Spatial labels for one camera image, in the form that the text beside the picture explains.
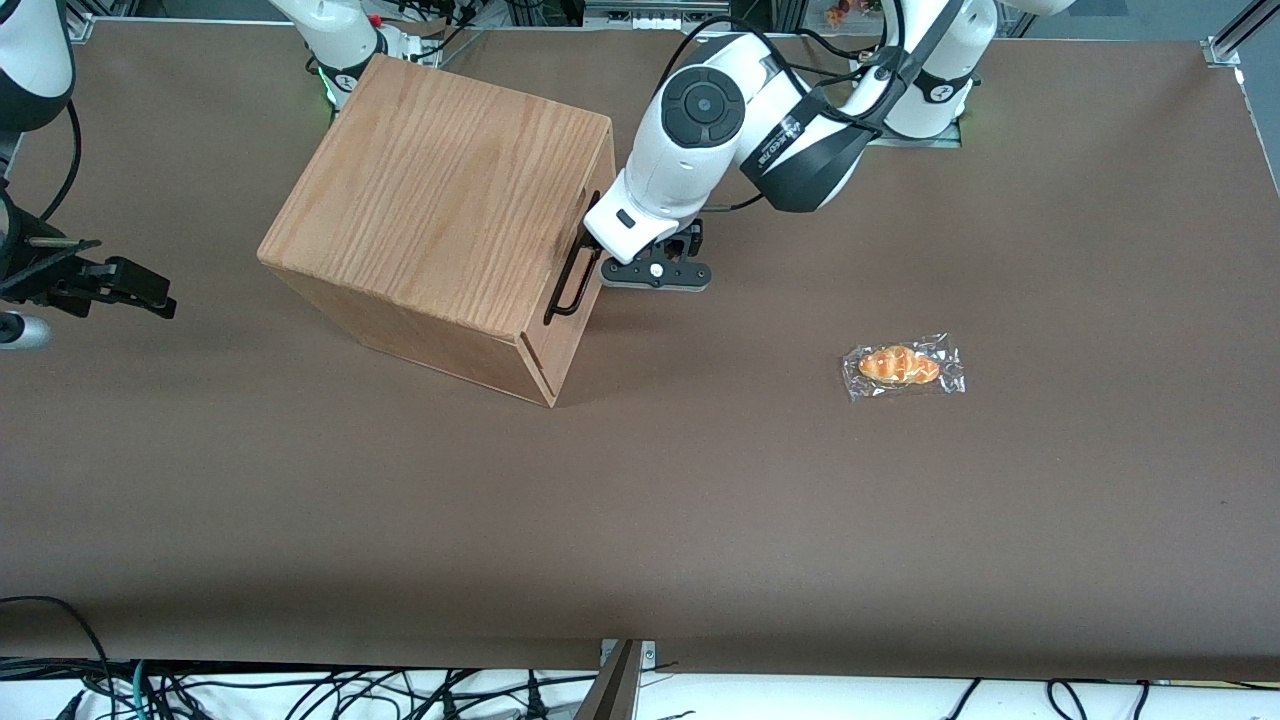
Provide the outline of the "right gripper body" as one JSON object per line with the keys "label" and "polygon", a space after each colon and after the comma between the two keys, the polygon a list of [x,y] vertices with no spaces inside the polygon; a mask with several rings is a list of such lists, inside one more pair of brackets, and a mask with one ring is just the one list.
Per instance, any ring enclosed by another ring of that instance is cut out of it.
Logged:
{"label": "right gripper body", "polygon": [[6,234],[3,238],[1,299],[6,304],[35,304],[63,313],[82,313],[83,301],[63,297],[58,286],[74,273],[77,252],[38,251],[26,245],[33,236]]}

